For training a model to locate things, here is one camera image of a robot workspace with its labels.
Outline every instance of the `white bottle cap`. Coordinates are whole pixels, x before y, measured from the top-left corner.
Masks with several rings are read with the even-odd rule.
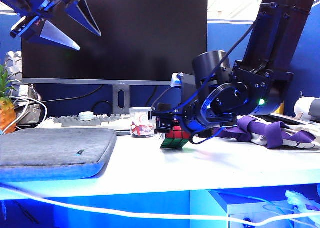
[[[85,111],[85,112],[79,113],[79,120],[80,121],[91,121],[94,118],[95,118],[94,113],[91,111]]]

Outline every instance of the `white desk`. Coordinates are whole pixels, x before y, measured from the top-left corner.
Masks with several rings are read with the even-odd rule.
[[[183,150],[161,150],[159,137],[118,136],[98,178],[10,182],[42,197],[79,197],[320,183],[320,153],[268,150],[214,138]],[[21,196],[0,191],[0,200]]]

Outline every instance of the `computer monitor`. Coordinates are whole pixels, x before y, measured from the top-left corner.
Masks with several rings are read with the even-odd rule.
[[[80,51],[22,41],[23,82],[169,85],[207,51],[208,0],[86,0],[98,37],[60,5],[52,20]]]

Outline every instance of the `keyboard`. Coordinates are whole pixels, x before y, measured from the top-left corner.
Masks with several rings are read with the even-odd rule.
[[[37,129],[65,128],[107,128],[115,130],[117,136],[130,135],[131,120],[128,114],[98,114],[92,120],[80,120],[78,115],[50,117],[39,124]]]

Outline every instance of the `purple fabric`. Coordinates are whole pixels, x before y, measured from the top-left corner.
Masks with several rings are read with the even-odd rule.
[[[301,130],[293,135],[282,131],[282,128],[288,128],[283,122],[264,124],[256,119],[245,116],[237,121],[236,127],[224,129],[217,137],[235,138],[238,142],[250,142],[251,133],[265,136],[267,148],[277,148],[283,145],[284,140],[294,141],[297,143],[311,143],[316,138],[307,131]]]

